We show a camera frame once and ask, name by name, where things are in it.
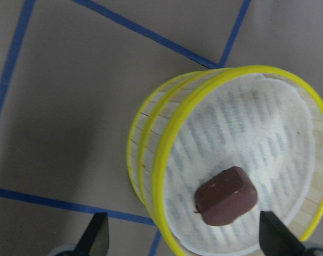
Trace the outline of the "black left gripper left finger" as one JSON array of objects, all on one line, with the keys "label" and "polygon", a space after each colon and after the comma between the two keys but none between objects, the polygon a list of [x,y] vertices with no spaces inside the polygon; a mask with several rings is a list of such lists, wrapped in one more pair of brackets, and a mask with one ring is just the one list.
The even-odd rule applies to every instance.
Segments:
[{"label": "black left gripper left finger", "polygon": [[94,214],[76,245],[56,247],[51,255],[107,255],[109,251],[109,221],[107,212]]}]

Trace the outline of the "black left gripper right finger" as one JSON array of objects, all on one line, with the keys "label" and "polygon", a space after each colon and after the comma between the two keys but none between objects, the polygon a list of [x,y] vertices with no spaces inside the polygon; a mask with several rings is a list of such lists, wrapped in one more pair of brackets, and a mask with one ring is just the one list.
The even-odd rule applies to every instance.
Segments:
[{"label": "black left gripper right finger", "polygon": [[259,245],[264,255],[323,255],[321,245],[299,241],[272,211],[260,212]]}]

